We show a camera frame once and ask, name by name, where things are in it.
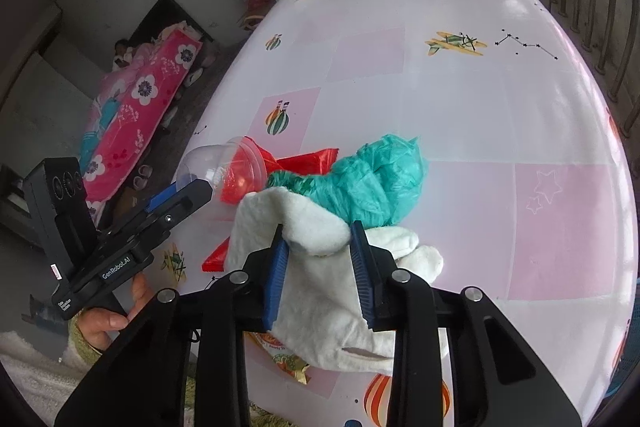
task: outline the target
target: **red plastic cup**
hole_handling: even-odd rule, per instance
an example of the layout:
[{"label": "red plastic cup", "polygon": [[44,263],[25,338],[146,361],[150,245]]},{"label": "red plastic cup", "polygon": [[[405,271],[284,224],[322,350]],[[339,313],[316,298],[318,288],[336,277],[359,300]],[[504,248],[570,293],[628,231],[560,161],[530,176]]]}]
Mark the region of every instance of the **red plastic cup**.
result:
[{"label": "red plastic cup", "polygon": [[197,178],[213,188],[211,201],[204,206],[207,212],[214,219],[232,221],[240,200],[264,188],[267,171],[255,144],[236,137],[225,144],[197,147],[184,156],[178,166],[177,189]]}]

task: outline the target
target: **floral blanket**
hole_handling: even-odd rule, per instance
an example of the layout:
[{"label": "floral blanket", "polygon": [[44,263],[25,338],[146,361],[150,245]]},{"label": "floral blanket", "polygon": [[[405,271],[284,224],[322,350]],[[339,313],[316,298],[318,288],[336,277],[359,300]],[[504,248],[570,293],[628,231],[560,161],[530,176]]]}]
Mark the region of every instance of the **floral blanket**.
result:
[{"label": "floral blanket", "polygon": [[[84,187],[94,221],[138,162],[202,43],[175,29],[161,44],[146,46],[130,66],[105,77],[82,140],[82,153],[90,158]],[[95,137],[95,148],[87,155],[85,141]]]}]

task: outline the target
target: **star print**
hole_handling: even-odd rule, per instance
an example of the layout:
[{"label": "star print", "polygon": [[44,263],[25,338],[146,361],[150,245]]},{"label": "star print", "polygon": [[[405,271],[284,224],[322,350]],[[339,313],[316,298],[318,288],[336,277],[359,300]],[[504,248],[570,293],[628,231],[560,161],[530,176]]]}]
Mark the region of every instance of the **star print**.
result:
[{"label": "star print", "polygon": [[556,181],[556,171],[545,174],[538,171],[538,185],[533,190],[536,194],[542,194],[547,203],[551,204],[554,196],[562,192],[562,187]]},{"label": "star print", "polygon": [[527,208],[533,212],[533,215],[535,216],[538,211],[540,210],[540,208],[542,208],[542,205],[540,204],[540,196],[536,196],[535,198],[529,198],[529,201],[527,201]]}]

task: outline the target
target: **table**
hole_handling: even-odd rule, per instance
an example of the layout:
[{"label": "table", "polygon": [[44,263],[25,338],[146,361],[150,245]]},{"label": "table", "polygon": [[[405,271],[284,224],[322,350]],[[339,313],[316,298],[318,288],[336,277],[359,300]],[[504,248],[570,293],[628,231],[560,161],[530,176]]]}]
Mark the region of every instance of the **table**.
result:
[{"label": "table", "polygon": [[[288,124],[269,127],[278,106]],[[187,152],[248,135],[276,157],[324,147],[343,156],[390,132],[419,136],[430,162],[402,225],[444,257],[435,285],[481,287],[586,423],[630,317],[636,211],[606,103],[538,0],[280,0]],[[158,249],[184,259],[180,292],[207,285],[200,264],[229,229],[203,209]],[[300,427],[373,425],[362,402],[374,375],[311,368],[305,387],[246,349],[261,407]]]}]

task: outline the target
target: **finger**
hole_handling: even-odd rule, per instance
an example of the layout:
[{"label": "finger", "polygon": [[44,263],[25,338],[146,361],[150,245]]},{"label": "finger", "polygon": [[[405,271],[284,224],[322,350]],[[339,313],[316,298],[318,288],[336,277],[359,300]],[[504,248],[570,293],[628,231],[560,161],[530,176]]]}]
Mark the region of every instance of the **finger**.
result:
[{"label": "finger", "polygon": [[84,339],[97,349],[107,349],[111,339],[106,331],[119,331],[129,324],[127,317],[103,308],[86,310],[78,317],[78,329]]},{"label": "finger", "polygon": [[132,321],[133,318],[138,315],[138,313],[140,313],[140,310],[142,310],[142,308],[144,308],[146,304],[154,297],[154,295],[155,293],[151,290],[151,288],[146,288],[146,291],[140,296],[139,299],[134,302],[133,308],[130,309],[127,318]]},{"label": "finger", "polygon": [[99,331],[120,331],[129,324],[127,317],[105,310],[92,308],[82,312],[78,317],[78,327],[82,333],[98,333]]},{"label": "finger", "polygon": [[149,285],[146,281],[146,276],[142,272],[138,272],[133,276],[131,281],[131,296],[133,302],[139,301],[146,291],[148,291]]}]

